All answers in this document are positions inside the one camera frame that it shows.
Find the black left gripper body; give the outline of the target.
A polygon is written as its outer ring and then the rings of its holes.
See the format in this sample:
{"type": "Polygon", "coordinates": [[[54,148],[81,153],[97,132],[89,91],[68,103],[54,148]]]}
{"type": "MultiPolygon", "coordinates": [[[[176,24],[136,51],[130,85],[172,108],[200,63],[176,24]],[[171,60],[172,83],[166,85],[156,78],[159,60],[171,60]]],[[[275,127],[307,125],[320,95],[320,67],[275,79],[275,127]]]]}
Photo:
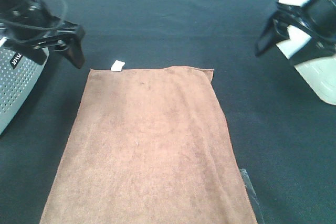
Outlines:
{"type": "Polygon", "coordinates": [[[1,0],[1,36],[5,48],[12,49],[42,65],[47,56],[43,49],[54,51],[57,30],[64,23],[68,6],[64,0],[60,17],[54,16],[44,0],[1,0]]]}

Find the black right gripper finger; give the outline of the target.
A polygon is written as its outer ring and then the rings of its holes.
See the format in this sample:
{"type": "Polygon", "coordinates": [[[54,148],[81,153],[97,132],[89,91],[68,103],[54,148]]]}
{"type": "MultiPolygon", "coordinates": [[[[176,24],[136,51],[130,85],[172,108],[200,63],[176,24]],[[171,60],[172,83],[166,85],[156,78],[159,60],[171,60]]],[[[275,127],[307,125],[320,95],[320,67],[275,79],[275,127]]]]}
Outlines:
{"type": "Polygon", "coordinates": [[[255,56],[260,57],[277,43],[288,40],[288,24],[281,18],[281,12],[275,11],[267,20],[262,33],[255,43],[255,56]]]}

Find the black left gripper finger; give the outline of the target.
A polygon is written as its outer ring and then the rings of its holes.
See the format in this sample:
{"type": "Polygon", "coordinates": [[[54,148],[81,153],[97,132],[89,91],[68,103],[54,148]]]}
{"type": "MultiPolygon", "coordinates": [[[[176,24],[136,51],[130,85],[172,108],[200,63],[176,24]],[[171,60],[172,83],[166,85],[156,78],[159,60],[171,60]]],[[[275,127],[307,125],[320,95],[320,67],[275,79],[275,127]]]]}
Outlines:
{"type": "Polygon", "coordinates": [[[80,69],[85,62],[81,47],[81,41],[84,36],[85,30],[79,24],[64,23],[57,30],[58,44],[54,47],[54,51],[69,60],[77,69],[80,69]]]}

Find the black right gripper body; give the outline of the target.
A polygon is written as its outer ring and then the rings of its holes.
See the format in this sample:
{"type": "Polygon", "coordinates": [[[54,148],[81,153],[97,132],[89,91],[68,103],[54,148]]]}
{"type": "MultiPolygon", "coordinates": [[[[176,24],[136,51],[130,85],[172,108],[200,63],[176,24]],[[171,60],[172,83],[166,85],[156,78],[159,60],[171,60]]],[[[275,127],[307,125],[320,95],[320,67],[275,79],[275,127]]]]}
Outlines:
{"type": "Polygon", "coordinates": [[[282,20],[310,36],[289,58],[292,66],[335,55],[335,0],[308,0],[302,6],[277,3],[282,20]]]}

